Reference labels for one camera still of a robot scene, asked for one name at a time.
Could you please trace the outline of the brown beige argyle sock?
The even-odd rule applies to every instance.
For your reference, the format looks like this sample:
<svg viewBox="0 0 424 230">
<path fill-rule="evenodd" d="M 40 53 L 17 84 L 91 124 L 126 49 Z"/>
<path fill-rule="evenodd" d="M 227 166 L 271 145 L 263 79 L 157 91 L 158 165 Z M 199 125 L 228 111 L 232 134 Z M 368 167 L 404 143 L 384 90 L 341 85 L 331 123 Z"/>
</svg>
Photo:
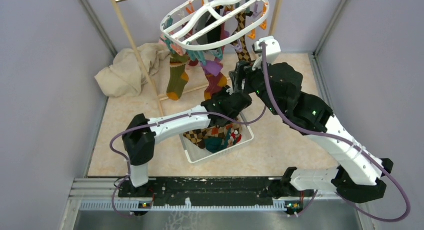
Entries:
<svg viewBox="0 0 424 230">
<path fill-rule="evenodd" d="M 210 127 L 206 130 L 206 135 L 204 136 L 204 139 L 211 138 L 211 137 L 218 137 L 218 138 L 225 139 L 227 133 L 231 129 L 241 132 L 242 125 L 237 123 L 231 123 L 224 127 L 219 127 L 219 126 Z"/>
</svg>

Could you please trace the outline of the dark teal sock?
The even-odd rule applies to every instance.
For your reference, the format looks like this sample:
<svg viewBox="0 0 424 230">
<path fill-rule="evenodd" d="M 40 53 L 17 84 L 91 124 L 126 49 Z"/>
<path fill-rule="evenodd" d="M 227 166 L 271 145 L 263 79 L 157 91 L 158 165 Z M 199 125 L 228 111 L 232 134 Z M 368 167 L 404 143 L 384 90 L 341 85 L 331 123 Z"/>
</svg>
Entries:
<svg viewBox="0 0 424 230">
<path fill-rule="evenodd" d="M 219 151 L 222 151 L 224 149 L 227 149 L 229 147 L 232 147 L 234 145 L 232 145 L 230 137 L 231 137 L 231 133 L 234 130 L 230 130 L 225 139 L 222 138 L 218 138 L 218 137 L 211 137 L 205 140 L 205 149 L 211 153 L 217 153 Z"/>
</svg>

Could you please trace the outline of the red sock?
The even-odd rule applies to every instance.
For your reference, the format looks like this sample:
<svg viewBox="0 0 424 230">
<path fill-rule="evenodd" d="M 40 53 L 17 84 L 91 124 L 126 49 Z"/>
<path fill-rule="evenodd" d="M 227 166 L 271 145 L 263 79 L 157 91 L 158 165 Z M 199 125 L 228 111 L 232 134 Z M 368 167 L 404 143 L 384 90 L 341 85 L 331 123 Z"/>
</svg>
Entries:
<svg viewBox="0 0 424 230">
<path fill-rule="evenodd" d="M 232 143 L 232 145 L 236 145 L 238 142 L 241 141 L 241 137 L 242 135 L 240 134 L 240 132 L 238 130 L 234 130 L 230 135 L 230 142 Z"/>
</svg>

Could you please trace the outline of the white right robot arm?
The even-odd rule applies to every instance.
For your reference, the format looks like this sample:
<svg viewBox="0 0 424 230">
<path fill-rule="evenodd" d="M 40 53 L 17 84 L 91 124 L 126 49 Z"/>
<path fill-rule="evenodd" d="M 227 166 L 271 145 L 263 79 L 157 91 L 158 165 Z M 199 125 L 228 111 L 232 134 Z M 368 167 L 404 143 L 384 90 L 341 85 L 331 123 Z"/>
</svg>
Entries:
<svg viewBox="0 0 424 230">
<path fill-rule="evenodd" d="M 373 156 L 344 129 L 323 99 L 302 91 L 300 72 L 286 62 L 256 68 L 242 61 L 229 75 L 236 94 L 247 98 L 255 93 L 274 115 L 338 162 L 335 168 L 321 170 L 288 168 L 281 180 L 284 194 L 332 191 L 354 203 L 383 198 L 387 185 L 382 178 L 391 173 L 393 162 Z"/>
</svg>

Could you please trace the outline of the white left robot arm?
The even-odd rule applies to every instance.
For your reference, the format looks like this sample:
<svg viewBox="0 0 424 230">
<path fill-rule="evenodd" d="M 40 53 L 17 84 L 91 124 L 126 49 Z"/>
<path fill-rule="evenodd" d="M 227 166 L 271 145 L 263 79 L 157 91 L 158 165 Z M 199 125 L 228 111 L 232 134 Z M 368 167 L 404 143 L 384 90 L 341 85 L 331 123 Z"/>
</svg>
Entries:
<svg viewBox="0 0 424 230">
<path fill-rule="evenodd" d="M 152 160 L 157 144 L 191 130 L 224 127 L 235 122 L 241 111 L 249 107 L 252 101 L 251 96 L 244 92 L 229 93 L 222 90 L 210 99 L 173 115 L 158 118 L 136 115 L 122 135 L 129 157 L 130 190 L 138 197 L 148 194 L 148 162 Z"/>
</svg>

